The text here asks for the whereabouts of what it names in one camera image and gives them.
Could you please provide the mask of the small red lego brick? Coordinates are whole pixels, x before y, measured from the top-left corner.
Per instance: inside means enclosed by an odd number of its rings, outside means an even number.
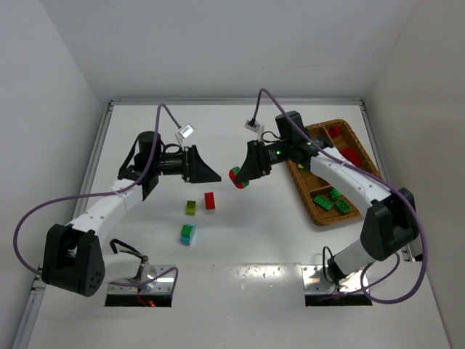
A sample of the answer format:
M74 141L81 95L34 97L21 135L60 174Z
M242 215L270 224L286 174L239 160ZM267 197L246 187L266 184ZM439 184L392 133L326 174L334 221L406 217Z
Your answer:
M337 138L341 134L341 130L337 126L332 126L332 127L329 127L328 133L331 136L331 138L334 139L334 138Z

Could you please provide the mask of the green on cyan lego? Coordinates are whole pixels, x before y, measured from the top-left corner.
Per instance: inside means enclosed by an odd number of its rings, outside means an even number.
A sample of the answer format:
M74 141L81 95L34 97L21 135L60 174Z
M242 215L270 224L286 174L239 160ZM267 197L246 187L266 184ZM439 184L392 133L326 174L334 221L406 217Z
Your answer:
M186 246L191 245L195 232L196 232L196 227L194 225L184 224L180 231L180 243Z

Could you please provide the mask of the red long lego brick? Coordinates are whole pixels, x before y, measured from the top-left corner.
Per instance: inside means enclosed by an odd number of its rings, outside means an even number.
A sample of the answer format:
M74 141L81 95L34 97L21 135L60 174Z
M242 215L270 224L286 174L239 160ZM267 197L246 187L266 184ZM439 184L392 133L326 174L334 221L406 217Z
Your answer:
M340 153L341 155L343 155L343 157L345 157L346 160L350 161L355 167L361 166L362 160L354 149L345 148L340 150Z

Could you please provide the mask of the thin green lego plate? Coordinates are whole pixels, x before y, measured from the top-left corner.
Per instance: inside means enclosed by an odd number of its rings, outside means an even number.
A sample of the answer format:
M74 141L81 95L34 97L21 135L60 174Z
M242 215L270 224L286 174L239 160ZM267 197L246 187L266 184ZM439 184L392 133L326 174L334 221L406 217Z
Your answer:
M321 195L316 195L313 199L314 203L326 211L330 211L333 203Z

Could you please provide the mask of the green rounded lego brick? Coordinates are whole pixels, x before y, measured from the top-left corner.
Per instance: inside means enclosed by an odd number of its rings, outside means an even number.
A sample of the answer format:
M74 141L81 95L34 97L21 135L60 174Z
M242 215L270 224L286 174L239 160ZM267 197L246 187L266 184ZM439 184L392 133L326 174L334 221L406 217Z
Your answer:
M340 196L341 196L341 192L338 189L336 189L335 187L332 187L332 189L330 189L329 194L328 194L328 197L330 198L330 200L337 201Z

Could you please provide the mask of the dark green lego brick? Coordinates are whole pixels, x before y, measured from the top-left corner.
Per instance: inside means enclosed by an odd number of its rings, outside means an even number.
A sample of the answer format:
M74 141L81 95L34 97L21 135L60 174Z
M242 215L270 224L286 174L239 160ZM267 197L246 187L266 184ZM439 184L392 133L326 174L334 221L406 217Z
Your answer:
M334 206L340 214L348 214L352 209L352 207L343 199L336 201Z

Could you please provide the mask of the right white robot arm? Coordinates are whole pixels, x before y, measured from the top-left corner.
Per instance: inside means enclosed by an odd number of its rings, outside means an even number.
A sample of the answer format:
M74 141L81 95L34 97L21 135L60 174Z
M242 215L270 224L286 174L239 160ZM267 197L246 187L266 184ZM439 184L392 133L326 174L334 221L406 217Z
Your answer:
M355 206L364 218L360 237L330 257L325 271L328 281L338 284L366 265L387 259L418 237L410 191L401 188L395 195L370 175L363 175L326 136L311 138L298 112L280 114L275 122L280 140L269 145L249 141L246 159L235 181L242 183L264 177L272 165L292 161L324 179Z

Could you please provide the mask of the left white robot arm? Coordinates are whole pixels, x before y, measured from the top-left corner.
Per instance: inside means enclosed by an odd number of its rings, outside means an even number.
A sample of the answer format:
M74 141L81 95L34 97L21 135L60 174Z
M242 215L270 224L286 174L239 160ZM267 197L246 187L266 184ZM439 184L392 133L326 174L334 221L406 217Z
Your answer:
M148 257L127 244L104 254L106 235L153 191L161 175L185 182L219 182L221 177L200 157L196 146L167 153L154 131L140 133L121 165L109 196L66 225L53 225L47 235L41 279L47 285L91 297L103 284L141 287Z

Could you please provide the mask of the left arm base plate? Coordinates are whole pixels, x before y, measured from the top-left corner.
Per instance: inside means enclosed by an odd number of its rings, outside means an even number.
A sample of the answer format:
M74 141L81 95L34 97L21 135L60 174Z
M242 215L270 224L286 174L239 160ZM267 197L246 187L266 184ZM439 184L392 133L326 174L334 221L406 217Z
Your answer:
M149 265L142 271L141 280L121 279L108 284L111 295L172 296L178 279L174 265Z

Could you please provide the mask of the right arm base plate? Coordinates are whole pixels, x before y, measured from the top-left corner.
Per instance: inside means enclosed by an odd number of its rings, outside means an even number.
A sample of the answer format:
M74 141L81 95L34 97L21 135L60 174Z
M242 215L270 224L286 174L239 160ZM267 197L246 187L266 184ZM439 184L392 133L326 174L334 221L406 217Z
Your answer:
M345 279L342 279L338 286L326 280L323 275L323 267L321 265L302 265L301 272L304 293L306 295L327 296L363 293L360 283L362 275L361 270L350 274ZM366 276L364 276L362 280L365 284L368 283L368 278Z

